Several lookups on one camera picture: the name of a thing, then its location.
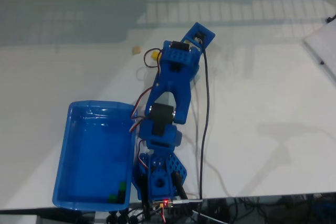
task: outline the black cable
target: black cable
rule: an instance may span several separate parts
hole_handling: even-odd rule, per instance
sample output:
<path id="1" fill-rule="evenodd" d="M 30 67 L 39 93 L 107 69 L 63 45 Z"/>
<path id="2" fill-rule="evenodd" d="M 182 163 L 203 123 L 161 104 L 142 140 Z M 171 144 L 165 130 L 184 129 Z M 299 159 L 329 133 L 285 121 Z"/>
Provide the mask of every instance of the black cable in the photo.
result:
<path id="1" fill-rule="evenodd" d="M 203 152 L 204 152 L 204 143 L 205 143 L 205 135 L 206 131 L 208 129 L 208 123 L 209 123 L 209 107 L 210 107 L 210 95 L 209 95 L 209 79 L 208 79 L 208 62 L 206 59 L 206 52 L 205 52 L 205 45 L 202 42 L 202 51 L 204 56 L 204 68 L 205 68 L 205 84 L 206 84 L 206 120 L 205 120 L 205 126 L 204 126 L 204 132 L 203 132 L 203 138 L 202 138 L 202 147 L 201 147 L 201 166 L 199 168 L 200 171 L 200 181 L 199 181 L 199 198 L 203 199 L 203 191 L 202 191 L 202 183 L 203 183 Z"/>
<path id="2" fill-rule="evenodd" d="M 235 221 L 236 221 L 237 218 L 238 218 L 238 202 L 237 202 L 237 199 L 236 199 L 236 198 L 234 198 L 233 200 L 235 201 L 236 214 L 235 214 L 234 218 L 232 218 L 232 224 L 235 223 Z"/>
<path id="3" fill-rule="evenodd" d="M 153 216 L 153 215 L 159 213 L 160 211 L 161 211 L 161 207 L 158 208 L 158 209 L 156 209 L 153 213 L 151 213 L 150 216 Z M 143 223 L 144 221 L 145 221 L 145 219 L 138 221 L 138 223 Z"/>

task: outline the blue plastic bin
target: blue plastic bin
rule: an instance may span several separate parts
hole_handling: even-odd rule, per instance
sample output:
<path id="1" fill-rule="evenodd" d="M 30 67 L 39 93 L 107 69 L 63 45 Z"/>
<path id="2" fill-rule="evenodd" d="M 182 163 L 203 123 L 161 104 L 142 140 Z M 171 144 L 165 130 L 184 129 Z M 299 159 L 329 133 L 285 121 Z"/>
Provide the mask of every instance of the blue plastic bin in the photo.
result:
<path id="1" fill-rule="evenodd" d="M 81 101 L 69 106 L 52 202 L 58 207 L 117 211 L 130 201 L 134 106 Z"/>

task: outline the small yellow block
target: small yellow block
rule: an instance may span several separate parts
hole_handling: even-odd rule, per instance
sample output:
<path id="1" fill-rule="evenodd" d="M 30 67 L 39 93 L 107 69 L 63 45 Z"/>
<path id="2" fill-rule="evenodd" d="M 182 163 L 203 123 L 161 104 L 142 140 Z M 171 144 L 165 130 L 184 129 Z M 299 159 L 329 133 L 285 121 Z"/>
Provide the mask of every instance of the small yellow block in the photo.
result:
<path id="1" fill-rule="evenodd" d="M 136 46 L 132 48 L 132 54 L 133 55 L 138 55 L 139 53 L 141 53 L 141 47 L 140 46 Z"/>
<path id="2" fill-rule="evenodd" d="M 152 57 L 154 60 L 156 60 L 156 59 L 158 58 L 158 57 L 157 57 L 158 54 L 159 54 L 158 51 L 153 51 L 151 57 Z"/>

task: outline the wire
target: wire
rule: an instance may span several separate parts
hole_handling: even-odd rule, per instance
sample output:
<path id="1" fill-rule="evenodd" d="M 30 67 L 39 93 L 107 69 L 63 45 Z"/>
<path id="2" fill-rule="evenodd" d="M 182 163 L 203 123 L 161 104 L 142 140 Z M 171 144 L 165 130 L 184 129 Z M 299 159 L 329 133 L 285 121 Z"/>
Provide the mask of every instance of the wire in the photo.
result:
<path id="1" fill-rule="evenodd" d="M 163 208 L 161 208 L 161 218 L 162 218 L 163 223 L 166 223 L 166 219 L 164 218 Z"/>
<path id="2" fill-rule="evenodd" d="M 200 212 L 196 212 L 195 210 L 193 210 L 193 212 L 194 212 L 195 214 L 201 215 L 201 216 L 203 216 L 203 217 L 205 217 L 205 218 L 207 218 L 207 219 L 209 219 L 209 220 L 213 220 L 213 221 L 216 221 L 216 222 L 218 222 L 218 223 L 222 223 L 222 224 L 229 224 L 229 223 L 227 223 L 227 222 L 223 222 L 223 221 L 221 221 L 221 220 L 216 220 L 216 219 L 214 219 L 214 218 L 212 218 L 212 217 L 210 217 L 210 216 L 208 216 L 208 215 L 201 214 Z"/>
<path id="3" fill-rule="evenodd" d="M 209 107 L 210 107 L 210 97 L 209 97 L 209 79 L 208 79 L 208 62 L 206 59 L 206 52 L 205 52 L 205 46 L 202 42 L 202 51 L 204 56 L 204 67 L 205 67 L 205 83 L 206 83 L 206 120 L 205 120 L 205 126 L 204 126 L 204 133 L 202 138 L 202 147 L 201 147 L 201 166 L 200 166 L 200 181 L 199 181 L 199 198 L 203 199 L 203 190 L 202 190 L 202 180 L 203 180 L 203 153 L 204 153 L 204 143 L 205 143 L 205 135 L 206 131 L 208 129 L 208 123 L 209 123 Z"/>
<path id="4" fill-rule="evenodd" d="M 157 59 L 159 58 L 159 55 L 160 55 L 160 52 L 161 52 L 161 49 L 160 48 L 152 48 L 152 49 L 149 49 L 147 52 L 145 52 L 145 54 L 143 55 L 143 62 L 145 63 L 145 65 L 146 65 L 146 67 L 148 67 L 148 68 L 157 68 L 158 66 L 150 66 L 150 65 L 148 65 L 147 63 L 146 63 L 146 56 L 147 56 L 147 54 L 149 53 L 149 52 L 151 52 L 151 51 L 154 51 L 154 50 L 158 50 L 159 51 L 159 53 L 158 53 L 158 57 L 157 57 Z"/>
<path id="5" fill-rule="evenodd" d="M 158 57 L 156 58 L 156 64 L 157 64 L 157 66 L 149 66 L 149 65 L 146 63 L 146 55 L 147 55 L 150 51 L 153 51 L 153 50 L 159 50 L 159 54 L 162 54 L 162 50 L 161 50 L 160 48 L 152 48 L 152 49 L 148 50 L 148 51 L 144 54 L 144 56 L 143 56 L 143 61 L 144 61 L 145 65 L 146 65 L 147 67 L 149 67 L 149 68 L 157 68 L 157 75 L 158 75 L 158 78 L 159 78 L 160 73 L 161 73 L 161 66 L 160 66 L 160 63 L 159 63 L 159 54 L 157 55 Z M 136 101 L 136 103 L 135 103 L 135 105 L 134 105 L 134 108 L 133 108 L 133 110 L 132 110 L 132 112 L 131 112 L 131 119 L 138 119 L 138 118 L 145 119 L 145 118 L 146 118 L 145 116 L 142 116 L 142 115 L 134 116 L 134 114 L 135 114 L 135 112 L 136 112 L 136 110 L 137 110 L 137 108 L 138 108 L 138 106 L 139 106 L 139 103 L 140 103 L 141 99 L 143 98 L 143 96 L 144 96 L 148 91 L 150 91 L 152 88 L 153 88 L 153 86 L 147 88 L 145 91 L 143 91 L 143 92 L 141 93 L 141 95 L 140 95 L 139 98 L 137 99 L 137 101 Z"/>
<path id="6" fill-rule="evenodd" d="M 144 120 L 144 118 L 141 119 L 140 121 L 137 121 L 137 122 L 133 123 L 133 125 L 130 127 L 129 132 L 132 133 L 132 132 L 137 128 L 137 126 L 138 126 L 140 123 L 142 123 L 143 120 Z"/>
<path id="7" fill-rule="evenodd" d="M 155 210 L 155 212 L 151 213 L 150 216 L 153 216 L 155 214 L 159 214 L 160 211 L 161 211 L 161 207 L 158 208 L 157 210 Z M 144 221 L 145 221 L 145 219 L 140 220 L 138 223 L 143 223 Z"/>
<path id="8" fill-rule="evenodd" d="M 237 220 L 237 217 L 238 217 L 238 202 L 237 202 L 236 198 L 234 198 L 233 200 L 235 201 L 236 214 L 235 214 L 234 218 L 232 219 L 232 224 L 235 223 L 235 221 Z"/>
<path id="9" fill-rule="evenodd" d="M 146 170 L 148 170 L 148 166 L 140 159 L 140 143 L 143 142 L 144 140 L 139 141 L 139 146 L 138 146 L 138 160 L 140 164 L 142 164 L 143 167 L 145 167 Z"/>
<path id="10" fill-rule="evenodd" d="M 139 118 L 139 117 L 141 117 L 141 118 L 145 118 L 144 116 L 137 116 L 137 117 L 133 117 L 133 116 L 134 116 L 134 113 L 135 113 L 136 109 L 137 109 L 138 106 L 139 106 L 139 103 L 140 103 L 142 97 L 143 97 L 148 91 L 150 91 L 151 89 L 152 89 L 152 87 L 147 88 L 145 91 L 143 91 L 143 92 L 141 93 L 141 95 L 140 95 L 139 98 L 137 99 L 137 101 L 136 101 L 136 103 L 135 103 L 135 105 L 134 105 L 134 108 L 133 108 L 133 110 L 132 110 L 132 112 L 131 112 L 131 119 L 136 119 L 136 118 Z"/>
<path id="11" fill-rule="evenodd" d="M 201 203 L 203 202 L 202 199 L 178 199 L 173 200 L 173 205 L 181 205 L 181 204 L 188 204 L 188 203 Z"/>

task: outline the red wire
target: red wire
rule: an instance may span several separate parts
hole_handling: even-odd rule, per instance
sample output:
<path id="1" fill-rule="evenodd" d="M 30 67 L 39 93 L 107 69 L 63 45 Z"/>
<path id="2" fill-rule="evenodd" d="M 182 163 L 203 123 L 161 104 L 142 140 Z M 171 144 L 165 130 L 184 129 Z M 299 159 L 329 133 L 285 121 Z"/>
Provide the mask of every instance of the red wire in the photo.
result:
<path id="1" fill-rule="evenodd" d="M 152 89 L 152 87 L 150 87 L 150 88 L 147 88 L 140 96 L 139 96 L 139 98 L 138 98 L 138 100 L 136 101 L 136 103 L 135 103 L 135 105 L 134 105 L 134 108 L 133 108 L 133 110 L 132 110 L 132 113 L 131 113 L 131 119 L 136 119 L 136 118 L 138 118 L 138 117 L 143 117 L 143 118 L 145 118 L 144 116 L 137 116 L 137 117 L 133 117 L 133 114 L 135 113 L 135 111 L 136 111 L 136 109 L 137 109 L 137 107 L 138 107 L 138 105 L 139 105 L 139 102 L 141 101 L 141 98 L 148 92 L 148 91 L 150 91 Z"/>
<path id="2" fill-rule="evenodd" d="M 148 170 L 148 166 L 146 166 L 146 164 L 140 159 L 140 143 L 143 142 L 144 140 L 141 140 L 139 142 L 139 146 L 138 146 L 138 160 L 140 162 L 140 164 L 142 164 L 143 167 L 145 167 L 146 170 Z"/>
<path id="3" fill-rule="evenodd" d="M 160 52 L 161 52 L 161 49 L 160 49 L 160 48 L 152 48 L 152 49 L 149 49 L 147 52 L 145 52 L 145 54 L 143 55 L 143 62 L 145 62 L 146 67 L 149 67 L 149 68 L 157 68 L 157 66 L 150 66 L 150 65 L 148 65 L 148 64 L 146 63 L 146 56 L 147 56 L 147 54 L 148 54 L 149 52 L 151 52 L 151 51 L 154 51 L 154 50 L 158 50 L 158 51 L 159 51 L 159 54 L 160 54 Z"/>
<path id="4" fill-rule="evenodd" d="M 164 217 L 163 208 L 161 208 L 161 218 L 162 218 L 163 223 L 166 223 L 166 218 Z"/>

